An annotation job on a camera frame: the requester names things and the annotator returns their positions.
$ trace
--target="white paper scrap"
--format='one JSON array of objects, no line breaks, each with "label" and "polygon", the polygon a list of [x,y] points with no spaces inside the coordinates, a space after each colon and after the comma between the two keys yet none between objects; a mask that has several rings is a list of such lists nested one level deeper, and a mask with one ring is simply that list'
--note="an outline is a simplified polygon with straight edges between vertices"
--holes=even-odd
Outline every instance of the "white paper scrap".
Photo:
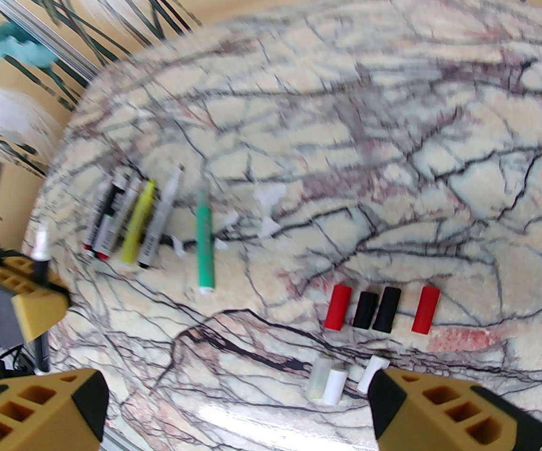
[{"label": "white paper scrap", "polygon": [[219,251],[224,251],[225,249],[227,249],[228,245],[227,245],[227,242],[225,241],[221,241],[221,239],[214,239],[214,248],[219,250]]},{"label": "white paper scrap", "polygon": [[238,221],[239,221],[239,214],[234,209],[225,216],[225,219],[223,219],[222,226],[223,228],[228,228],[237,224]]},{"label": "white paper scrap", "polygon": [[265,213],[271,213],[273,206],[281,200],[287,193],[288,188],[285,184],[273,184],[264,189],[259,189],[254,193],[254,197],[258,199]]},{"label": "white paper scrap", "polygon": [[187,253],[185,252],[185,249],[183,249],[183,241],[180,241],[175,236],[171,236],[173,240],[173,249],[177,253],[179,257],[185,256]]},{"label": "white paper scrap", "polygon": [[260,231],[258,231],[258,237],[264,239],[272,236],[281,228],[277,222],[275,222],[271,217],[265,217],[262,219],[262,224],[260,224]]}]

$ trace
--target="teal decoration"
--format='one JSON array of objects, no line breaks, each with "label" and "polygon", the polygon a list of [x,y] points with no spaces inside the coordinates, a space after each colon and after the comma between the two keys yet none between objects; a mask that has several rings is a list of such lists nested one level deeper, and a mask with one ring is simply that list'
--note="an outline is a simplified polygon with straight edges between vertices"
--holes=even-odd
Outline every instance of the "teal decoration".
[{"label": "teal decoration", "polygon": [[58,57],[15,22],[0,25],[0,58],[9,55],[18,62],[35,67],[49,67]]}]

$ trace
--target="marker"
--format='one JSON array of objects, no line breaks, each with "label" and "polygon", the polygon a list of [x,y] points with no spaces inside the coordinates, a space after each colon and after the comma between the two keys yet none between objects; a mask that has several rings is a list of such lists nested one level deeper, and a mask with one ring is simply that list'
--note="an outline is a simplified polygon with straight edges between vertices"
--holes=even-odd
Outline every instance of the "marker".
[{"label": "marker", "polygon": [[376,372],[378,372],[380,369],[387,369],[389,365],[390,361],[388,361],[387,359],[379,356],[371,356],[369,364],[367,364],[367,368],[363,372],[363,376],[361,376],[359,385],[357,385],[356,387],[358,391],[360,393],[363,393],[364,395],[367,394],[367,391],[369,390],[369,385],[373,380],[373,376],[376,375]]},{"label": "marker", "polygon": [[116,241],[118,241],[120,229],[127,220],[131,210],[133,210],[133,205],[141,191],[141,186],[141,178],[139,176],[133,178],[129,188],[124,193],[122,204],[120,205],[118,212],[114,213],[112,216],[105,215],[102,219],[99,234],[93,245],[93,252],[95,252],[100,259],[107,260],[112,255],[114,245],[116,245]]},{"label": "marker", "polygon": [[333,329],[334,331],[342,329],[350,303],[350,294],[352,294],[351,287],[344,284],[333,286],[331,301],[329,301],[329,307],[327,308],[327,317],[325,317],[325,329]]},{"label": "marker", "polygon": [[164,187],[162,196],[160,197],[160,202],[157,206],[152,222],[148,227],[148,233],[146,234],[146,240],[143,241],[141,251],[139,252],[139,257],[137,262],[139,267],[148,269],[152,264],[152,259],[156,255],[157,248],[160,245],[160,239],[164,232],[164,227],[168,221],[168,216],[170,211],[173,208],[174,196],[177,193],[179,188],[179,182],[181,176],[183,175],[183,170],[185,167],[179,165],[177,170],[174,172],[174,175],[167,182],[166,187]]},{"label": "marker", "polygon": [[154,202],[154,192],[156,190],[156,182],[152,179],[146,182],[146,185],[137,200],[137,205],[133,211],[133,216],[127,227],[125,241],[120,250],[120,258],[127,264],[133,264],[137,251],[139,250],[139,238],[143,232],[143,227]]},{"label": "marker", "polygon": [[103,217],[103,207],[106,203],[106,197],[111,191],[112,176],[106,176],[103,182],[97,187],[97,202],[95,208],[89,218],[89,224],[86,227],[85,238],[83,240],[83,249],[90,251],[93,246],[93,241],[97,237],[99,224]]},{"label": "marker", "polygon": [[323,392],[323,404],[329,404],[329,406],[337,406],[339,404],[347,379],[348,370],[343,369],[342,365],[331,367],[329,376],[327,376],[325,391]]},{"label": "marker", "polygon": [[[32,248],[32,275],[31,279],[39,286],[47,287],[49,283],[49,236],[47,223],[41,223],[35,236],[35,246]],[[49,338],[47,331],[34,341],[37,369],[49,372]]]},{"label": "marker", "polygon": [[112,181],[112,187],[110,189],[110,192],[108,193],[108,196],[106,197],[106,202],[104,202],[103,204],[101,219],[97,224],[97,237],[95,239],[95,243],[93,243],[93,248],[101,244],[108,228],[110,227],[110,224],[114,220],[114,216],[120,209],[123,198],[125,197],[128,180],[129,176],[127,174],[117,172],[114,176],[114,180]]},{"label": "marker", "polygon": [[352,327],[359,329],[369,329],[373,314],[376,312],[379,295],[375,292],[363,291],[359,298],[359,305],[356,307],[356,314],[352,322]]},{"label": "marker", "polygon": [[196,196],[196,245],[200,278],[200,294],[214,290],[214,243],[212,238],[212,212],[208,182],[205,182]]},{"label": "marker", "polygon": [[314,360],[312,369],[310,370],[309,382],[306,387],[306,397],[308,399],[320,399],[323,397],[332,364],[331,359],[323,356],[319,356]]},{"label": "marker", "polygon": [[373,323],[372,329],[382,331],[382,333],[391,333],[400,301],[402,291],[399,288],[385,288],[380,302],[380,309],[377,311],[376,321]]},{"label": "marker", "polygon": [[434,313],[436,313],[436,307],[438,306],[438,299],[440,299],[440,289],[434,286],[424,286],[419,298],[413,328],[411,329],[413,333],[427,334],[430,332]]}]

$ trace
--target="marble table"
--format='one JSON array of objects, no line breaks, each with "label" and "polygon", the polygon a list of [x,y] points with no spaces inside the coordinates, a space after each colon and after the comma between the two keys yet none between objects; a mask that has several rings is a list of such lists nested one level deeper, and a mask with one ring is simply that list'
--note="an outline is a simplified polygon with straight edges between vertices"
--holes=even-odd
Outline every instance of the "marble table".
[{"label": "marble table", "polygon": [[[97,184],[123,163],[159,182],[187,167],[167,229],[183,249],[162,246],[149,270],[81,251]],[[202,175],[220,241],[209,296]],[[90,86],[43,218],[75,302],[53,363],[104,371],[110,425],[144,449],[375,450],[355,389],[373,354],[542,419],[542,11],[322,0],[137,54]],[[343,279],[402,288],[393,333],[323,328]],[[410,329],[430,282],[442,299],[425,336]],[[320,353],[350,365],[335,408],[305,398]]]}]

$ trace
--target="red cylinder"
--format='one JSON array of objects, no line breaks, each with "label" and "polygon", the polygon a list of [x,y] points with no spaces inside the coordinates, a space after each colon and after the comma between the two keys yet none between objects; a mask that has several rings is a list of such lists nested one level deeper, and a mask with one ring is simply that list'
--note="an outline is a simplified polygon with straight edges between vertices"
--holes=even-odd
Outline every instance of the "red cylinder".
[{"label": "red cylinder", "polygon": [[350,303],[350,294],[352,288],[344,286],[344,284],[336,284],[333,286],[333,294],[327,309],[327,317],[325,318],[325,328],[339,331],[344,324],[346,311]]},{"label": "red cylinder", "polygon": [[427,334],[432,327],[432,320],[440,298],[440,289],[434,286],[425,286],[421,291],[415,322],[413,322],[413,333]]}]

